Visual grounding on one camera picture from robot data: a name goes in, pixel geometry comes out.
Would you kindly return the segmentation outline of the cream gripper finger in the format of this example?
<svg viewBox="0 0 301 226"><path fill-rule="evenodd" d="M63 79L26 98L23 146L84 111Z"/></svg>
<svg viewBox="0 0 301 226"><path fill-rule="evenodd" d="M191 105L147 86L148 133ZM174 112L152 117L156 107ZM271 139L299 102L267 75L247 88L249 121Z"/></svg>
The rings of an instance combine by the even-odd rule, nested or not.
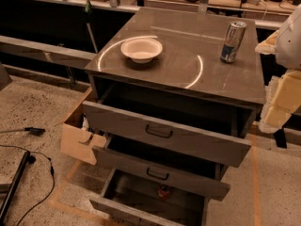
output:
<svg viewBox="0 0 301 226"><path fill-rule="evenodd" d="M276 53L278 30L271 34L266 40L260 42L255 51L262 55L274 55Z"/></svg>
<svg viewBox="0 0 301 226"><path fill-rule="evenodd" d="M274 134L301 106L301 72L288 70L281 77L273 76L266 87L265 104L259 128Z"/></svg>

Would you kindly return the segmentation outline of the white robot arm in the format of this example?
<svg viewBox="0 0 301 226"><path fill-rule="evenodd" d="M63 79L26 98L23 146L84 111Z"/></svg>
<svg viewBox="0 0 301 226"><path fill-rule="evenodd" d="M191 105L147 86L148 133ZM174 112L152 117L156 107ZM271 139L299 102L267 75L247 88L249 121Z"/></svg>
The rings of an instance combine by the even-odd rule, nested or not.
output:
<svg viewBox="0 0 301 226"><path fill-rule="evenodd" d="M255 51L274 55L277 64L287 69L280 77L271 78L261 111L260 130L274 134L301 106L301 5Z"/></svg>

